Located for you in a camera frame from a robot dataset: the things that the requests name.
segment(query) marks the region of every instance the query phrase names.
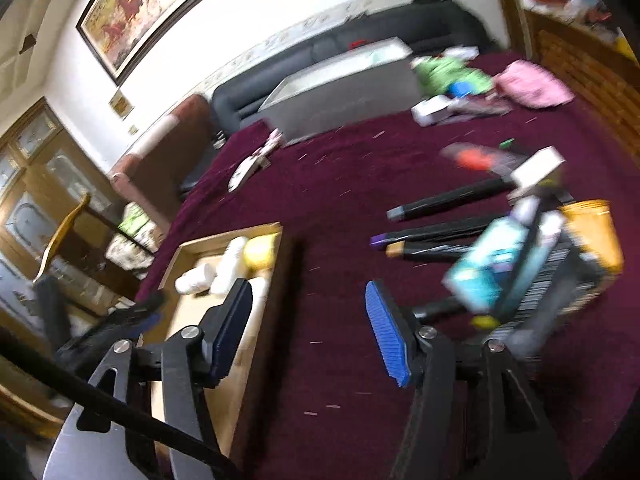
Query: blue ridged rubber pad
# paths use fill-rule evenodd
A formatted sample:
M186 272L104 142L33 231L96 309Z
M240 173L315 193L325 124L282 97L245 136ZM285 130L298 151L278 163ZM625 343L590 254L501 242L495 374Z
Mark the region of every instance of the blue ridged rubber pad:
M385 362L386 371L396 380L398 386L404 388L411 378L408 350L374 282L367 283L365 304L373 333L376 335L378 347Z

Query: open cardboard box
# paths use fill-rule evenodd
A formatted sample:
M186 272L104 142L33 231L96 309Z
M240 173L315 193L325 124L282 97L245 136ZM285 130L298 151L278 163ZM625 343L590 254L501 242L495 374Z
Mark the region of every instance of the open cardboard box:
M179 276L203 262L215 265L233 238L254 238L274 233L280 235L275 244L274 267L255 275L270 281L265 300L260 304L254 303L229 375L215 390L206 390L207 407L220 451L240 468L267 376L289 273L291 243L284 236L281 225L275 223L249 227L201 238L178 247L160 284L166 295L162 325L144 336L145 343L165 340L187 325L198 324L207 309L223 303L224 296L212 294L180 296L174 287ZM155 384L152 390L152 414L164 420L160 384Z

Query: gray box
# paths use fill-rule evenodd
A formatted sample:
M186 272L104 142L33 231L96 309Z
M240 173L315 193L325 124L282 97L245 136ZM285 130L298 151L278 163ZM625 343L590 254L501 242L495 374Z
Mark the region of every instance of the gray box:
M286 145L422 100L413 51L398 38L361 46L286 77L260 106Z

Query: wooden cabinet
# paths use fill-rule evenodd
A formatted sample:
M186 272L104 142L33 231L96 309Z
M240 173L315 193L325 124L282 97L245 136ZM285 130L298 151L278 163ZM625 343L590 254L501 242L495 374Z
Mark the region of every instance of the wooden cabinet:
M116 224L124 201L64 130L44 99L0 137L0 323L42 352L47 343L31 288L44 249L60 222L92 194L91 207ZM76 230L106 248L111 235L84 215ZM117 299L111 291L57 258L52 272L72 300L72 332L87 330ZM0 409L43 436L53 436L65 410L44 386L0 360Z

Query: sofa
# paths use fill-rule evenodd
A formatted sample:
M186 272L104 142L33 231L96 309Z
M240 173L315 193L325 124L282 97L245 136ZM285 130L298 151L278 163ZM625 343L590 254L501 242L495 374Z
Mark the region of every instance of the sofa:
M482 54L498 46L480 20L453 0L415 0L297 43L217 86L210 103L193 95L147 130L111 170L113 187L137 202L166 234L181 201L207 171L226 138L260 120L258 109L287 76L363 43L398 37L416 55L457 45Z

